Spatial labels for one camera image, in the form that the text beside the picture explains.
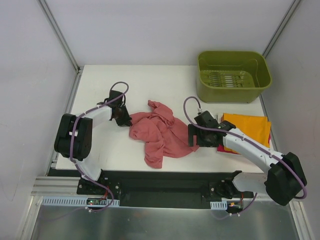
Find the pink red t shirt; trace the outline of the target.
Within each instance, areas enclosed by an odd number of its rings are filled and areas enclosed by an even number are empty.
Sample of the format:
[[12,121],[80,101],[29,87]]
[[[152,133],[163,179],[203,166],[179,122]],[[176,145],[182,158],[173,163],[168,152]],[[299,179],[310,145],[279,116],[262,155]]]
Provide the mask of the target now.
[[169,107],[152,100],[147,105],[150,112],[130,116],[129,137],[144,142],[144,161],[149,167],[161,169],[164,157],[182,158],[199,149],[189,146],[188,126]]

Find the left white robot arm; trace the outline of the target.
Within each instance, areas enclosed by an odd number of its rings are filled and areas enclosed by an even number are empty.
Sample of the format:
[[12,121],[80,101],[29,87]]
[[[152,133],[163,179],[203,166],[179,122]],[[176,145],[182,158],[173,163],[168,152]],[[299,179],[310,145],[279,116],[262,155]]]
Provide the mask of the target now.
[[117,90],[111,90],[108,98],[79,116],[70,113],[62,115],[54,142],[55,152],[69,159],[83,179],[90,180],[88,188],[96,195],[105,191],[106,183],[99,178],[102,170],[91,154],[93,129],[112,120],[119,127],[132,126],[126,96]]

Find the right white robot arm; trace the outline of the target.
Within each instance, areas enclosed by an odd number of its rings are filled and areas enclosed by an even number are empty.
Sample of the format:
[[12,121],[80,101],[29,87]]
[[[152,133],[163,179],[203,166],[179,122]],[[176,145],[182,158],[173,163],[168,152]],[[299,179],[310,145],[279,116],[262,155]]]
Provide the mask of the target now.
[[189,146],[231,149],[255,166],[261,173],[236,170],[214,188],[223,198],[232,199],[242,192],[268,195],[281,206],[293,199],[307,197],[307,179],[299,158],[262,145],[229,121],[218,122],[210,112],[199,113],[188,126]]

